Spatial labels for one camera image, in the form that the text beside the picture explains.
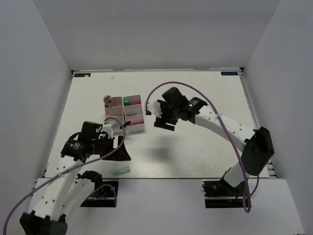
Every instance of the white wall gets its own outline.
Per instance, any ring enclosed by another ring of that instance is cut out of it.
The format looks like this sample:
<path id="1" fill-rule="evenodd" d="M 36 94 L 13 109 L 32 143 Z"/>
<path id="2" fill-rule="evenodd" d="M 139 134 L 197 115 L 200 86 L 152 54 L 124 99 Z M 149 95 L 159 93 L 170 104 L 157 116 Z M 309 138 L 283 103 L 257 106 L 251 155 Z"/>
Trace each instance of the white wall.
<path id="1" fill-rule="evenodd" d="M 279 0 L 34 0 L 72 70 L 246 65 Z"/>
<path id="2" fill-rule="evenodd" d="M 271 130 L 273 163 L 313 234 L 313 1 L 282 0 L 245 69 L 260 125 Z"/>
<path id="3" fill-rule="evenodd" d="M 0 224 L 43 175 L 70 70 L 31 0 L 0 1 Z M 14 214 L 7 234 L 19 234 Z"/>

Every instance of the green tube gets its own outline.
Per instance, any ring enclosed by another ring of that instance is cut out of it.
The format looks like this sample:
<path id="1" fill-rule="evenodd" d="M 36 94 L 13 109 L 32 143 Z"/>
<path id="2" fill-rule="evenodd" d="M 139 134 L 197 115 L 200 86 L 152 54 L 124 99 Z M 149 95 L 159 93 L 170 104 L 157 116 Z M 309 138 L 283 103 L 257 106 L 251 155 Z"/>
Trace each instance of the green tube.
<path id="1" fill-rule="evenodd" d="M 126 166 L 124 168 L 116 170 L 113 174 L 115 176 L 118 176 L 118 175 L 123 175 L 123 174 L 129 173 L 129 172 L 131 172 L 131 168 L 129 166 Z"/>

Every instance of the white panel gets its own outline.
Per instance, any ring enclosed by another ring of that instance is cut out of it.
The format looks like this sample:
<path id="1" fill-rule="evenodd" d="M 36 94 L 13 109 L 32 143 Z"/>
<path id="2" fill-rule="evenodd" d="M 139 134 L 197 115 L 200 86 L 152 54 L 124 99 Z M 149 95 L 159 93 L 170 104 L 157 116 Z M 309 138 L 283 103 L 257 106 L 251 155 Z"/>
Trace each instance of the white panel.
<path id="1" fill-rule="evenodd" d="M 255 180 L 249 182 L 254 187 Z M 67 221 L 67 235 L 303 233 L 285 180 L 260 180 L 249 214 L 242 208 L 206 209 L 201 185 L 202 180 L 120 180 L 117 207 L 79 208 Z M 42 191 L 34 195 L 31 207 L 41 196 Z"/>
<path id="2" fill-rule="evenodd" d="M 305 232 L 313 234 L 313 1 L 282 0 L 246 69 L 259 124 L 271 130 L 272 161 L 286 178 Z"/>
<path id="3" fill-rule="evenodd" d="M 34 0 L 72 70 L 246 65 L 279 0 Z"/>
<path id="4" fill-rule="evenodd" d="M 166 81 L 181 81 L 195 86 L 208 95 L 221 114 L 253 127 L 238 76 L 221 76 L 217 71 L 129 71 L 75 77 L 49 157 L 46 177 L 55 174 L 60 151 L 69 136 L 81 130 L 84 121 L 103 122 L 103 96 L 139 94 L 144 103 L 149 92 Z M 162 99 L 161 95 L 172 86 L 177 86 L 188 99 L 199 97 L 190 88 L 173 84 L 157 90 L 150 101 Z M 82 171 L 93 169 L 104 178 L 112 178 L 115 170 L 129 165 L 131 172 L 122 178 L 220 178 L 238 161 L 231 144 L 210 130 L 180 120 L 172 132 L 155 128 L 155 119 L 144 116 L 145 131 L 126 137 L 125 146 L 132 158 L 130 162 L 99 161 Z M 268 177 L 267 169 L 261 177 Z"/>
<path id="5" fill-rule="evenodd" d="M 31 0 L 0 0 L 0 224 L 44 173 L 70 70 Z M 23 204 L 9 223 L 20 227 Z"/>

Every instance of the green object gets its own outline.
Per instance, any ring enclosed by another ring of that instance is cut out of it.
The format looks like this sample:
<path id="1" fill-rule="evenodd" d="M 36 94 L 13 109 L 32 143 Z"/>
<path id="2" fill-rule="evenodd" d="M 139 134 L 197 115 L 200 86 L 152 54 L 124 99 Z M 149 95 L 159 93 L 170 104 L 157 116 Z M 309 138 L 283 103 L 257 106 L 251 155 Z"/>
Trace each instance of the green object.
<path id="1" fill-rule="evenodd" d="M 124 106 L 130 106 L 130 101 L 128 99 L 125 99 L 124 100 Z"/>
<path id="2" fill-rule="evenodd" d="M 129 173 L 129 172 L 131 172 L 131 168 L 129 166 L 126 166 L 124 168 L 116 170 L 113 174 L 117 176 L 117 175 L 123 175 L 123 174 Z"/>

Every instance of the white table surface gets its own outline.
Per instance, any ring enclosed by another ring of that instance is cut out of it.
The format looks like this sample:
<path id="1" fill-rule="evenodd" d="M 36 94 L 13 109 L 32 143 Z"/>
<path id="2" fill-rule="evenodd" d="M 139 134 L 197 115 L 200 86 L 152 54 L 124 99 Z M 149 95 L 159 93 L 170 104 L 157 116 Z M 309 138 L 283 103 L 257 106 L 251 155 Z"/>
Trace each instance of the white table surface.
<path id="1" fill-rule="evenodd" d="M 45 182 L 39 179 L 37 186 Z M 254 188 L 255 179 L 249 180 Z M 206 209 L 200 179 L 121 179 L 116 208 L 77 208 L 67 235 L 294 235 L 304 233 L 286 180 L 261 179 L 243 208 Z M 36 192 L 29 212 L 45 188 Z"/>
<path id="2" fill-rule="evenodd" d="M 144 103 L 148 93 L 166 81 L 181 81 L 198 88 L 220 113 L 254 127 L 239 76 L 221 76 L 218 71 L 94 72 L 90 77 L 73 78 L 45 176 L 54 175 L 64 144 L 81 130 L 84 121 L 103 123 L 104 95 L 139 94 Z M 188 99 L 200 97 L 187 87 L 173 86 Z M 162 99 L 163 92 L 171 87 L 160 88 L 150 101 Z M 130 162 L 98 161 L 81 172 L 92 169 L 103 178 L 114 178 L 114 170 L 129 165 L 131 172 L 119 178 L 220 178 L 238 161 L 231 144 L 207 129 L 180 120 L 172 132 L 153 127 L 155 117 L 144 118 L 146 130 L 131 133 L 125 140 Z M 266 168 L 260 176 L 269 176 Z"/>

